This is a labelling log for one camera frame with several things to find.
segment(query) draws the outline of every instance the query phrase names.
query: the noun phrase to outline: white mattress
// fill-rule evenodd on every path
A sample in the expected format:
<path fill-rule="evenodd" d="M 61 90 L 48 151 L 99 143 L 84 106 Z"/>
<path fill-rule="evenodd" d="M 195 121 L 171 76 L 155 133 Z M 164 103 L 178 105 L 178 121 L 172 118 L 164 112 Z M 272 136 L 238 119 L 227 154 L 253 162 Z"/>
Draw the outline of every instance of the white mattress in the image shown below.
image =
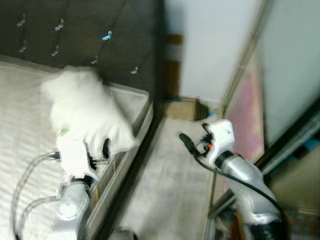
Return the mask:
<path fill-rule="evenodd" d="M 12 193 L 27 164 L 40 153 L 55 148 L 51 131 L 51 106 L 41 95 L 40 84 L 48 72 L 0 62 L 0 239 L 13 239 L 10 228 Z M 111 87 L 113 96 L 130 123 L 143 110 L 149 95 L 138 90 Z M 99 165 L 98 173 L 106 165 Z M 63 179 L 58 163 L 44 162 L 30 176 L 19 200 L 18 216 L 31 201 L 56 195 Z M 46 239 L 54 221 L 55 203 L 35 208 L 26 221 L 24 240 Z"/>

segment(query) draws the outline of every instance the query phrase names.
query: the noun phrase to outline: floor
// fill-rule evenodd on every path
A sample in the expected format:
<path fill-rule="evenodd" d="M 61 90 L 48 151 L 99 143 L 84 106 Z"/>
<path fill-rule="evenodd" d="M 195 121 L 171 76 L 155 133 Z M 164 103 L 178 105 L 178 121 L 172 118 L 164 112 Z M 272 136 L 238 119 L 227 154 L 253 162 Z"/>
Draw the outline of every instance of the floor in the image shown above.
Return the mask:
<path fill-rule="evenodd" d="M 180 132 L 194 141 L 205 134 L 201 122 L 163 119 L 119 224 L 135 231 L 139 240 L 203 239 L 211 177 L 188 154 Z"/>

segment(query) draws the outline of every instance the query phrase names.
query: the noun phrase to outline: upholstered headboard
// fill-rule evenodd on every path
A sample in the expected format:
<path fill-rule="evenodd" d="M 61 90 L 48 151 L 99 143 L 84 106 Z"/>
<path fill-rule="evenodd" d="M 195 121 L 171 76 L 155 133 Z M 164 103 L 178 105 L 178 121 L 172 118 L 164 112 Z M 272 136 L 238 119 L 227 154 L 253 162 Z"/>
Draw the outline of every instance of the upholstered headboard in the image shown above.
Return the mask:
<path fill-rule="evenodd" d="M 161 0 L 4 0 L 0 54 L 37 64 L 95 66 L 107 81 L 162 99 Z"/>

